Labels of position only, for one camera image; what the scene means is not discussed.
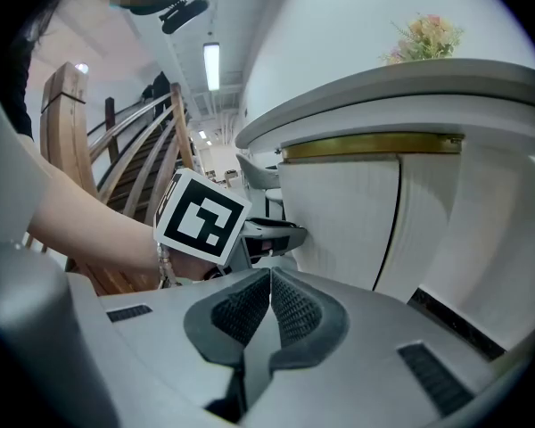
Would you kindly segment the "dark baseboard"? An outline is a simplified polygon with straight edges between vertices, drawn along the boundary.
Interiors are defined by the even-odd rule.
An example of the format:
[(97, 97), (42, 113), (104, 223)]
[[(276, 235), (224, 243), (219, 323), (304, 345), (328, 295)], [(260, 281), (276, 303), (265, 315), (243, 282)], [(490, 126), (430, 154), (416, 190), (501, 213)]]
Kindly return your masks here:
[(407, 304), (468, 343), (488, 361), (493, 361), (506, 352), (465, 318), (420, 288), (415, 290)]

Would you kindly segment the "person's black printed t-shirt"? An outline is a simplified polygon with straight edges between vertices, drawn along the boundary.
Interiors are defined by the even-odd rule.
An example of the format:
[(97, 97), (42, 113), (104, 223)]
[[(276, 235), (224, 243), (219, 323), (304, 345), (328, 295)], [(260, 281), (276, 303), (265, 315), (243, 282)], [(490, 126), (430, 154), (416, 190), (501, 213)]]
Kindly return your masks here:
[(0, 56), (0, 102), (15, 131), (33, 139), (31, 118), (25, 104), (34, 44), (15, 39)]

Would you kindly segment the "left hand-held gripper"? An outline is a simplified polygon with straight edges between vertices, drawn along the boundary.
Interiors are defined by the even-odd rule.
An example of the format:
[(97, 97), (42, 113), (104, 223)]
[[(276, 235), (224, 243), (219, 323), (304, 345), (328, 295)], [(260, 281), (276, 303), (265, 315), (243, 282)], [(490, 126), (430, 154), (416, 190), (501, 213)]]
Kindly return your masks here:
[[(160, 276), (175, 278), (171, 251), (180, 251), (215, 267), (206, 275), (219, 278), (240, 239), (251, 202), (191, 170), (172, 177), (153, 216)], [(251, 258), (281, 256), (300, 247), (307, 230), (292, 222), (270, 218), (248, 219)]]

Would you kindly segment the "person's left forearm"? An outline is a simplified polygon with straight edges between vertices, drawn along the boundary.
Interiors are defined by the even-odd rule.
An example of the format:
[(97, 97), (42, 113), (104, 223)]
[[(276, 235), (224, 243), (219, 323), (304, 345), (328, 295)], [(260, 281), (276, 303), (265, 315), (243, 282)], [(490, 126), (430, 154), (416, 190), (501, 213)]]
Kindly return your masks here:
[[(133, 275), (160, 276), (152, 229), (102, 204), (47, 162), (27, 136), (20, 141), (45, 175), (45, 192), (28, 232), (42, 244), (75, 260)], [(171, 251), (173, 269), (181, 274)]]

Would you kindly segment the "ceiling tube light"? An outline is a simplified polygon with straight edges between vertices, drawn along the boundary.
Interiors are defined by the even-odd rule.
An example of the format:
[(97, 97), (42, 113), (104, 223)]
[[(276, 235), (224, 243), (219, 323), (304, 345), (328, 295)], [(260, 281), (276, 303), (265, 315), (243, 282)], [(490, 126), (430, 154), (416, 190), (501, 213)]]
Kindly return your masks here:
[(208, 89), (210, 91), (218, 91), (220, 86), (219, 43), (208, 43), (203, 46), (203, 60)]

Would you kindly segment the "white curved desk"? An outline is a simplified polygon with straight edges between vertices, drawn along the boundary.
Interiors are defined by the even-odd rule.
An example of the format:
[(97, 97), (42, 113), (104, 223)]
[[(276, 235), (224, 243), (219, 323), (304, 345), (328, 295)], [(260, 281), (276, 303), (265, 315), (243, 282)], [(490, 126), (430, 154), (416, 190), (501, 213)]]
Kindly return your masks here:
[(408, 301), (428, 283), (501, 278), (535, 251), (535, 70), (400, 63), (276, 106), (235, 145), (278, 149), (284, 206), (307, 228), (301, 271)]

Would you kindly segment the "pink flower bouquet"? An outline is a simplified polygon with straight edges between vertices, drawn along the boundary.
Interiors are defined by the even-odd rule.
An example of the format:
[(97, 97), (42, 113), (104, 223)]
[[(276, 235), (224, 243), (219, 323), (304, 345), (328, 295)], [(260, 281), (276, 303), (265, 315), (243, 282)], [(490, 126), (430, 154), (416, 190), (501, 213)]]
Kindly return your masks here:
[(464, 30), (436, 14), (420, 14), (404, 28), (393, 21), (398, 43), (380, 56), (387, 65), (451, 57), (461, 43)]

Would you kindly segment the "grey chair with black legs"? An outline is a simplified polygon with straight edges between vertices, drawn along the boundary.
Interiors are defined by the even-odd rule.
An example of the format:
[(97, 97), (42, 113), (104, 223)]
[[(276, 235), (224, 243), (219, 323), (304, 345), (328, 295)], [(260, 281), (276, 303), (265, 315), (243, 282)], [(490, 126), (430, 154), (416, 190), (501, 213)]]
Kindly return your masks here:
[(248, 185), (264, 193), (266, 217), (270, 218), (270, 204), (275, 203), (282, 210), (281, 220), (285, 220), (284, 200), (277, 168), (262, 168), (240, 153), (237, 153), (235, 157), (240, 164), (244, 177), (248, 181)]

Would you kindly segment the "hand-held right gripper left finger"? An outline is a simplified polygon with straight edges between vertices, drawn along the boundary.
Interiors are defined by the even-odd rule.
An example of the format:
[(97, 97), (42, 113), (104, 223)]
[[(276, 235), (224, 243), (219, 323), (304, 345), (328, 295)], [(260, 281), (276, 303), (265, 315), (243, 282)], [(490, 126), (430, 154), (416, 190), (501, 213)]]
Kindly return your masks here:
[(268, 387), (273, 351), (267, 269), (100, 299), (149, 370), (196, 407), (238, 423)]

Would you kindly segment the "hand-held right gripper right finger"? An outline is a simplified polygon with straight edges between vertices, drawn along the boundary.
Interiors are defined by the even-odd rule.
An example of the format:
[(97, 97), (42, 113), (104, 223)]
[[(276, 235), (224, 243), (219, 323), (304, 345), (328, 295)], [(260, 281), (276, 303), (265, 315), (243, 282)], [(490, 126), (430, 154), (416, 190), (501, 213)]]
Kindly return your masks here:
[(279, 323), (271, 380), (245, 428), (424, 428), (466, 406), (493, 380), (466, 342), (402, 301), (275, 268), (275, 311), (305, 302), (308, 331)]

